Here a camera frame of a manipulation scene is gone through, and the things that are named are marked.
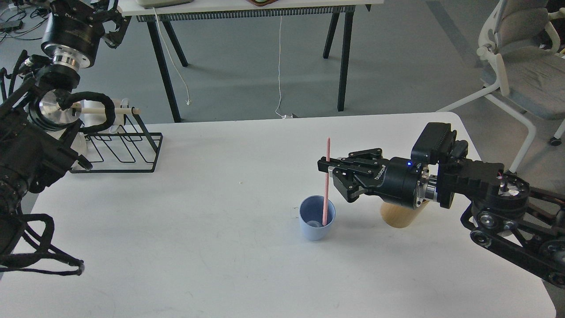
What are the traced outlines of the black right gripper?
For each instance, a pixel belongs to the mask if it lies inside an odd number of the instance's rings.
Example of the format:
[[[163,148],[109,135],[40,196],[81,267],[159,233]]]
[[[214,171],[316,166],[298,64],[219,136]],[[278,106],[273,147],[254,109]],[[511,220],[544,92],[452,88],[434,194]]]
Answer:
[[[423,202],[423,180],[428,165],[410,159],[383,158],[381,148],[354,151],[337,159],[321,157],[320,172],[329,172],[333,185],[348,203],[361,195],[378,196],[386,203],[416,209]]]

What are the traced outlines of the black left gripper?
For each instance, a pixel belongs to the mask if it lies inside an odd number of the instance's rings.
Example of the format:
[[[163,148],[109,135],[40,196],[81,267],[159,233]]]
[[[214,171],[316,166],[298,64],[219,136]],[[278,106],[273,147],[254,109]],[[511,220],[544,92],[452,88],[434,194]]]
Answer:
[[[49,57],[59,48],[79,56],[79,66],[88,68],[95,64],[101,38],[112,49],[124,39],[131,16],[117,11],[116,0],[51,0],[48,25],[42,38],[41,49]],[[101,25],[90,25],[75,18],[107,18],[115,30],[104,34]]]

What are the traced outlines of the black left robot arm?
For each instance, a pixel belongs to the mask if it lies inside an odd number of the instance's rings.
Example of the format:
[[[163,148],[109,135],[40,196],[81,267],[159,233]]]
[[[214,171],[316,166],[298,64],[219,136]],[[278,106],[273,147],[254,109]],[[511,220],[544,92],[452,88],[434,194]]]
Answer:
[[[26,215],[22,199],[40,193],[61,179],[73,165],[92,168],[72,149],[79,134],[108,129],[115,121],[115,105],[103,93],[75,92],[79,70],[95,64],[99,44],[117,48],[130,19],[117,0],[29,0],[48,10],[41,42],[43,54],[20,53],[11,73],[1,70],[0,210],[1,272],[36,272],[59,276],[81,275],[84,263],[54,247],[54,220],[46,214]],[[51,259],[73,270],[34,269]]]

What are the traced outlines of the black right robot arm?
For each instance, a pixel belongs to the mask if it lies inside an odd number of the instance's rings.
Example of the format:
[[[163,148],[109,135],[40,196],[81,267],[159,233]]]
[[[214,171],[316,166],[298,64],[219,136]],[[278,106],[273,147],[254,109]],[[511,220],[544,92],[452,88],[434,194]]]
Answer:
[[[471,240],[526,271],[564,287],[564,197],[533,189],[499,163],[466,158],[461,146],[413,150],[410,159],[384,159],[379,148],[319,159],[333,185],[352,203],[361,195],[416,209],[450,208],[455,194],[470,201],[461,216]]]

